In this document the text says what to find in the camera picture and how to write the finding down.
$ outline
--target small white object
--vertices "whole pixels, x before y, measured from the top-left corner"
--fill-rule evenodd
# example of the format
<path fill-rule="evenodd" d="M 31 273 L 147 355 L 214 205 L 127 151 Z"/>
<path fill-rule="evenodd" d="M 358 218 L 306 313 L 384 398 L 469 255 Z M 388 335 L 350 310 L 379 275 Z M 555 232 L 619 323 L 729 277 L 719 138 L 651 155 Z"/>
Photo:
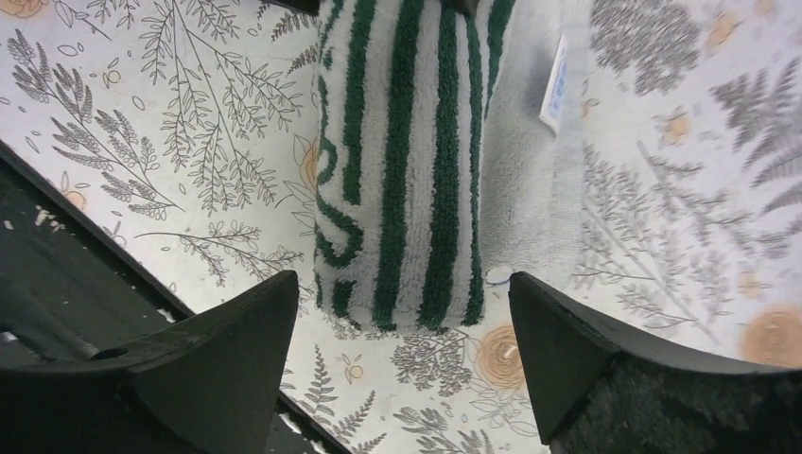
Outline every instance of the small white object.
<path fill-rule="evenodd" d="M 484 275 L 484 282 L 490 286 L 503 286 L 510 282 L 510 276 L 515 270 L 507 266 L 491 268 Z"/>
<path fill-rule="evenodd" d="M 566 97 L 566 70 L 567 70 L 568 43 L 565 36 L 560 37 L 557 44 L 557 53 L 554 64 L 551 66 L 549 84 L 546 86 L 546 95 L 543 96 L 543 105 L 540 106 L 538 118 L 556 135 L 560 130 L 560 114 L 563 111 L 563 100 Z"/>

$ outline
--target green stripe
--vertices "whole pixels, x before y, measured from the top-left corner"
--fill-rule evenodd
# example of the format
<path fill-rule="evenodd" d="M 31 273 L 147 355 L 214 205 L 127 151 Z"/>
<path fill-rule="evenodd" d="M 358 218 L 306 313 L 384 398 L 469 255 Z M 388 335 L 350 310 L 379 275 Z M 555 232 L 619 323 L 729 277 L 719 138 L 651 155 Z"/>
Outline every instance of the green stripe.
<path fill-rule="evenodd" d="M 354 292 L 354 281 L 336 281 L 332 291 L 334 303 L 334 315 L 337 317 L 348 317 L 348 302 L 351 301 L 351 294 Z"/>
<path fill-rule="evenodd" d="M 337 166 L 337 148 L 328 140 L 328 89 L 322 77 L 318 77 L 318 95 L 321 99 L 321 145 L 318 147 L 318 162 L 324 153 L 328 155 L 326 167 L 318 170 L 317 186 L 323 186 L 331 181 L 334 176 L 334 168 Z"/>
<path fill-rule="evenodd" d="M 471 286 L 462 324 L 479 323 L 484 306 L 479 259 L 479 144 L 481 143 L 481 53 L 476 25 L 468 21 L 468 71 L 471 81 Z"/>
<path fill-rule="evenodd" d="M 328 155 L 328 163 L 326 167 L 318 174 L 318 187 L 328 183 L 334 175 L 334 168 L 337 165 L 337 148 L 331 141 L 328 140 L 326 132 L 328 131 L 328 90 L 323 78 L 318 78 L 318 91 L 321 97 L 321 147 L 318 151 L 318 158 L 326 153 Z M 362 250 L 362 240 L 364 234 L 357 227 L 353 219 L 345 216 L 336 208 L 326 203 L 320 194 L 316 197 L 318 203 L 318 211 L 321 216 L 327 217 L 338 229 L 343 230 L 348 235 L 348 242 L 345 251 L 337 253 L 334 250 L 334 245 L 331 241 L 327 240 L 319 229 L 315 229 L 315 245 L 318 251 L 323 255 L 325 262 L 337 269 L 347 267 L 356 258 L 357 253 Z"/>
<path fill-rule="evenodd" d="M 487 78 L 487 104 L 484 106 L 484 115 L 490 107 L 490 97 L 493 95 L 493 86 L 498 76 L 498 66 L 501 63 L 501 51 L 504 48 L 504 31 L 513 14 L 515 0 L 495 0 L 490 7 L 490 17 L 487 19 L 487 46 L 490 50 L 488 78 Z"/>
<path fill-rule="evenodd" d="M 378 326 L 392 327 L 392 313 L 395 311 L 401 280 L 401 262 L 407 247 L 404 205 L 407 199 L 412 102 L 415 97 L 415 56 L 418 53 L 418 29 L 425 1 L 430 0 L 403 0 L 392 42 L 381 241 L 373 309 L 373 321 Z"/>
<path fill-rule="evenodd" d="M 323 27 L 323 33 L 321 34 L 321 46 L 320 50 L 323 51 L 328 44 L 328 36 L 331 33 L 331 29 L 334 26 L 334 23 L 340 17 L 340 13 L 342 12 L 342 4 L 344 0 L 334 0 L 334 7 L 331 8 L 331 15 L 328 17 L 328 22 Z"/>
<path fill-rule="evenodd" d="M 418 324 L 435 329 L 441 325 L 454 286 L 460 228 L 460 140 L 457 137 L 457 99 L 460 74 L 457 64 L 457 13 L 443 9 L 438 42 L 438 87 L 436 150 L 434 156 L 434 199 L 431 205 L 431 253 L 428 258 L 424 301 Z"/>
<path fill-rule="evenodd" d="M 365 115 L 365 66 L 368 42 L 375 16 L 375 0 L 357 0 L 351 42 L 348 47 L 348 68 L 345 74 L 345 121 L 342 144 L 348 150 L 348 162 L 342 171 L 342 196 L 359 205 L 362 175 L 362 119 Z"/>
<path fill-rule="evenodd" d="M 315 288 L 318 290 L 315 294 L 315 306 L 320 309 L 323 307 L 323 286 L 321 285 L 321 276 L 315 272 Z"/>

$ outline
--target white label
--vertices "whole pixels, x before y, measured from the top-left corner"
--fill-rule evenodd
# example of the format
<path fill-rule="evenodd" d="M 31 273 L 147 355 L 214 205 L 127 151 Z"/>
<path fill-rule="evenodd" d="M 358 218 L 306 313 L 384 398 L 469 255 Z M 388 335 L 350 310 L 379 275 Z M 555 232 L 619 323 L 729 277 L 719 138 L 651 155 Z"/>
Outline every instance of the white label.
<path fill-rule="evenodd" d="M 557 44 L 557 54 L 551 66 L 549 85 L 546 86 L 546 95 L 543 96 L 543 105 L 540 107 L 540 121 L 546 124 L 555 134 L 560 130 L 560 113 L 563 111 L 563 100 L 566 94 L 568 44 L 566 37 L 560 37 Z"/>

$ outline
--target peach flower illustration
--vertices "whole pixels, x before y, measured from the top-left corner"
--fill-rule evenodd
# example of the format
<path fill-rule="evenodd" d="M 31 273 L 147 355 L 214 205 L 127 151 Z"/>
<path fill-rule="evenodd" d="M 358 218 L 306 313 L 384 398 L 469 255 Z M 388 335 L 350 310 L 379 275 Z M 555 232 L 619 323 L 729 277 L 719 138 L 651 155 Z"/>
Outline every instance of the peach flower illustration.
<path fill-rule="evenodd" d="M 741 334 L 741 357 L 782 367 L 802 367 L 802 308 L 771 306 Z"/>
<path fill-rule="evenodd" d="M 524 367 L 511 324 L 487 334 L 479 346 L 477 366 L 488 383 L 502 390 L 517 390 L 526 383 Z"/>
<path fill-rule="evenodd" d="M 86 183 L 78 183 L 73 186 L 70 184 L 70 176 L 67 175 L 67 172 L 61 174 L 61 184 L 59 187 L 61 194 L 80 211 L 83 211 L 86 207 L 86 197 L 84 197 L 79 190 L 87 187 L 89 187 L 89 184 Z"/>
<path fill-rule="evenodd" d="M 713 24 L 707 34 L 707 47 L 713 53 L 717 52 L 722 45 L 729 41 L 730 36 L 735 33 L 736 28 L 741 24 L 738 16 L 733 12 L 722 11 L 716 15 Z"/>
<path fill-rule="evenodd" d="M 658 115 L 654 118 L 659 125 L 657 130 L 663 134 L 665 145 L 679 145 L 690 135 L 690 118 L 682 107 L 677 107 L 671 115 Z"/>
<path fill-rule="evenodd" d="M 758 17 L 765 17 L 774 12 L 775 0 L 755 0 L 752 12 Z"/>
<path fill-rule="evenodd" d="M 0 11 L 20 19 L 27 19 L 48 3 L 50 0 L 0 0 Z"/>
<path fill-rule="evenodd" d="M 301 181 L 312 193 L 318 192 L 318 139 L 312 141 L 301 162 Z"/>
<path fill-rule="evenodd" d="M 744 271 L 738 276 L 738 292 L 750 300 L 757 300 L 763 294 L 765 288 L 769 288 L 758 280 L 758 276 L 752 271 Z"/>

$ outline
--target terry cloth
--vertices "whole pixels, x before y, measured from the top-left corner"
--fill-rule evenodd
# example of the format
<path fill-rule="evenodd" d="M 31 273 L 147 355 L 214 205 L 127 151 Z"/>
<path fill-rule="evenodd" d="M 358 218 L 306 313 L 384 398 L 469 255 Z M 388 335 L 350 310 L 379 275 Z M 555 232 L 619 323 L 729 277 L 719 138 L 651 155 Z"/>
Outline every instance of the terry cloth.
<path fill-rule="evenodd" d="M 318 306 L 363 330 L 473 325 L 479 165 L 515 0 L 321 6 Z"/>
<path fill-rule="evenodd" d="M 564 289 L 582 256 L 583 82 L 591 0 L 519 0 L 509 58 L 484 132 L 480 250 L 486 270 L 526 271 Z M 567 43 L 559 133 L 540 120 L 557 44 Z"/>

